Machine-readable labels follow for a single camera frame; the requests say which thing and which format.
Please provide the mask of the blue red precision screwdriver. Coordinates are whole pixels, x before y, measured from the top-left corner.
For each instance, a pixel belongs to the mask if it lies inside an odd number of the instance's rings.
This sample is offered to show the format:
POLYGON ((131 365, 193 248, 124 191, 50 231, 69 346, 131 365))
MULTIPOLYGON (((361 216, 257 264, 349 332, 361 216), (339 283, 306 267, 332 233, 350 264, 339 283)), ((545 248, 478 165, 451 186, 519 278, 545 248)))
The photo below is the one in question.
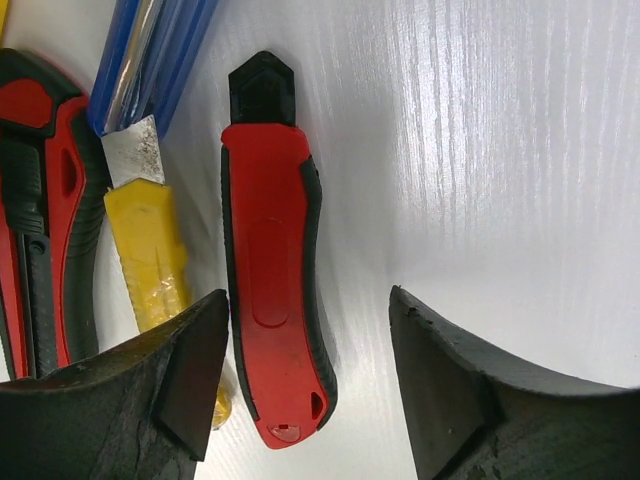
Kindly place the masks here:
POLYGON ((216 0, 116 2, 90 95, 89 124, 104 137, 148 116, 163 138, 218 5, 216 0))

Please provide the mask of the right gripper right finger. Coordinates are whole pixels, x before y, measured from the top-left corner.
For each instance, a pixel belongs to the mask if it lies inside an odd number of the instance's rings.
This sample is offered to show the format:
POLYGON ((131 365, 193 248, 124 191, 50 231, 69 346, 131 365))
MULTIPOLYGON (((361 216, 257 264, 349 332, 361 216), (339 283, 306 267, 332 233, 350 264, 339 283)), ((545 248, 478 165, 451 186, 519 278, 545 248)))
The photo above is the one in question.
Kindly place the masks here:
POLYGON ((389 321, 421 479, 635 479, 639 392, 556 372, 400 287, 389 321))

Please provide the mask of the large red utility knife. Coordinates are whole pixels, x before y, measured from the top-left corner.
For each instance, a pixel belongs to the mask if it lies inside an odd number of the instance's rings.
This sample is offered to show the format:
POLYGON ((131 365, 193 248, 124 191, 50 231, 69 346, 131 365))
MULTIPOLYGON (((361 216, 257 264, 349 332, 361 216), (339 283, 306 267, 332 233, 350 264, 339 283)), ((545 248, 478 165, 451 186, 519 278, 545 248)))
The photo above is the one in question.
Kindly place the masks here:
POLYGON ((97 354, 96 252, 111 187, 88 97, 23 50, 1 51, 1 341, 12 380, 97 354))

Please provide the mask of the yellow utility knife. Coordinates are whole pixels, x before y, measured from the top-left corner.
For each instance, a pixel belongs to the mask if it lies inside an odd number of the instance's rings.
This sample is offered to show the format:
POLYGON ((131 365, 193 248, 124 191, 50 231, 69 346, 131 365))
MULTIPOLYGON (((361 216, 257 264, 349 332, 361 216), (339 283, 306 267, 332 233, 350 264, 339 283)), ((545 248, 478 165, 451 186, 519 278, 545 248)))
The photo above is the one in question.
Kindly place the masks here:
POLYGON ((192 305, 187 251, 154 117, 105 135, 102 145, 112 179, 106 215, 136 325, 144 333, 192 305))

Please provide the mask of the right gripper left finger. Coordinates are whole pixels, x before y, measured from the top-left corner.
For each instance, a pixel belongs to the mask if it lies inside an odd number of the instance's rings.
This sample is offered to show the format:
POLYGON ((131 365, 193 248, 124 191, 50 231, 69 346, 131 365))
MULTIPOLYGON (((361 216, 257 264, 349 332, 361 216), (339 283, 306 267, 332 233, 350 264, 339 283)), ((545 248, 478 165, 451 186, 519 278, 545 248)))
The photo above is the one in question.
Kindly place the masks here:
POLYGON ((1 386, 4 479, 191 479, 228 341, 215 290, 172 320, 42 379, 1 386))

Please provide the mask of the small red utility knife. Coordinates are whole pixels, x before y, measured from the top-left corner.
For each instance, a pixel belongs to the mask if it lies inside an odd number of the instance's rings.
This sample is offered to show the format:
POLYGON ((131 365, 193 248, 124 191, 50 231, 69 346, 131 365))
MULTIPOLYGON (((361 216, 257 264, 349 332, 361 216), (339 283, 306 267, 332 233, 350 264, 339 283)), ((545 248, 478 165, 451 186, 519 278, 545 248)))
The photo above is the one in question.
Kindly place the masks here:
POLYGON ((228 80, 221 196, 235 363, 276 450, 319 431, 338 400, 315 285, 322 188, 296 123, 293 70, 264 50, 228 80))

